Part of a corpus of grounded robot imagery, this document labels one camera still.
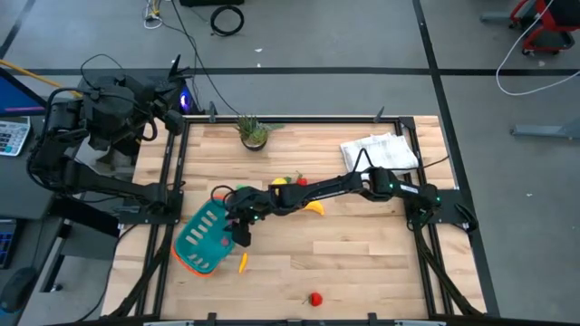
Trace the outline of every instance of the calculator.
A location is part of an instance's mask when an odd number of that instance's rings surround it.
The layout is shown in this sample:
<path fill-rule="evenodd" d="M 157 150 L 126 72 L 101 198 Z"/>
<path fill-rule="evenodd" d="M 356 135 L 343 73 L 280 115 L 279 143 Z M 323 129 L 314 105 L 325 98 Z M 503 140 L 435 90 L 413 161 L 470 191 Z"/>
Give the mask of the calculator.
<path fill-rule="evenodd" d="M 0 120 L 0 155 L 15 157 L 20 154 L 30 131 L 30 118 L 26 123 Z"/>

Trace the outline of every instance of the plastic basket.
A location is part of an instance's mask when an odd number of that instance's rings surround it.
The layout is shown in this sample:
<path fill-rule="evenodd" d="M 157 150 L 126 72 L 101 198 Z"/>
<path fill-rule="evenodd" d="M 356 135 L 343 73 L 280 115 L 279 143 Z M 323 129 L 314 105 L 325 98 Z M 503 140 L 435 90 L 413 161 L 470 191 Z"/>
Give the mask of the plastic basket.
<path fill-rule="evenodd" d="M 220 206 L 223 198 L 214 197 L 191 217 L 179 233 L 172 248 L 173 255 L 192 273 L 210 276 L 219 263 L 234 248 L 227 226 L 226 210 Z"/>

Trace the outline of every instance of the concrete floor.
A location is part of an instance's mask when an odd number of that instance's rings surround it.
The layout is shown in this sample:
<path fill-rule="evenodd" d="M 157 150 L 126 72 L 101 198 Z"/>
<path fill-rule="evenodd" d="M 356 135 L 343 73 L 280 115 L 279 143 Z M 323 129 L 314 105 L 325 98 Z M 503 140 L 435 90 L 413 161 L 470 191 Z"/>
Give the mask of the concrete floor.
<path fill-rule="evenodd" d="M 8 35 L 25 2 L 0 3 L 0 39 Z M 479 21 L 481 12 L 510 8 L 506 1 L 420 3 L 441 69 L 495 69 L 518 37 L 504 25 Z M 55 69 L 46 72 L 67 85 L 76 85 L 80 77 L 54 75 L 78 69 L 96 53 L 107 53 L 126 68 L 166 68 L 178 53 L 182 66 L 192 65 L 193 53 L 183 34 L 143 28 L 143 6 L 143 0 L 36 0 L 5 59 L 29 69 Z M 412 1 L 246 0 L 241 9 L 246 16 L 242 32 L 220 38 L 210 35 L 209 26 L 191 10 L 179 7 L 207 67 L 429 68 Z M 208 18 L 213 7 L 196 10 Z M 161 14 L 167 24 L 179 26 L 165 1 Z M 506 68 L 577 69 L 579 53 L 580 46 L 558 56 L 524 57 L 516 51 Z M 115 66 L 99 59 L 90 68 Z M 524 91 L 559 78 L 502 81 L 510 90 Z M 431 77 L 419 72 L 232 73 L 212 79 L 233 106 L 247 113 L 372 114 L 384 105 L 385 114 L 440 114 Z M 21 80 L 42 95 L 50 91 L 36 81 Z M 575 206 L 580 177 L 573 163 L 580 159 L 579 145 L 508 134 L 515 123 L 559 124 L 580 115 L 575 105 L 580 81 L 526 97 L 503 94 L 489 76 L 444 75 L 442 81 L 501 315 L 580 322 L 580 221 Z M 227 112 L 205 76 L 197 84 L 202 105 L 214 101 L 220 113 Z M 76 285 L 58 294 L 36 295 L 22 324 L 76 320 L 98 301 L 107 268 L 100 261 L 67 263 L 59 280 Z"/>

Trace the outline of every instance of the banana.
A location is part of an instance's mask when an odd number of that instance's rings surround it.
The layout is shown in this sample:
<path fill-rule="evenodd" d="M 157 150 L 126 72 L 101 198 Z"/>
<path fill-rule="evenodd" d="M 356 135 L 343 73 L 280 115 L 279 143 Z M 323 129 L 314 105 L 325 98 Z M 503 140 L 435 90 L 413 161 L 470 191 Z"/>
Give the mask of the banana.
<path fill-rule="evenodd" d="M 242 255 L 242 260 L 239 262 L 239 269 L 238 269 L 238 273 L 243 273 L 244 270 L 246 269 L 246 264 L 247 264 L 247 253 L 244 253 Z"/>
<path fill-rule="evenodd" d="M 318 200 L 315 200 L 315 201 L 308 203 L 308 205 L 306 205 L 306 207 L 304 209 L 315 211 L 316 213 L 320 214 L 321 216 L 324 216 L 324 206 Z"/>

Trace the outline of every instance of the white cloth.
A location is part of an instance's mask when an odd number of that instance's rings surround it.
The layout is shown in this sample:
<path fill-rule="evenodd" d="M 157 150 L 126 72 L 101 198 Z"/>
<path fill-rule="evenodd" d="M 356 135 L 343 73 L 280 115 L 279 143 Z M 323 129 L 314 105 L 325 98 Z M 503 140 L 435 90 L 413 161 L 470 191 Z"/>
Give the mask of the white cloth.
<path fill-rule="evenodd" d="M 419 161 L 409 148 L 405 137 L 386 133 L 380 136 L 371 135 L 367 138 L 341 144 L 344 164 L 349 171 L 353 170 L 354 163 L 361 149 L 366 149 L 375 167 L 416 168 L 419 166 Z M 370 164 L 366 156 L 362 154 L 356 170 L 361 172 L 369 166 Z M 406 173 L 406 171 L 393 171 L 393 173 L 401 175 Z"/>

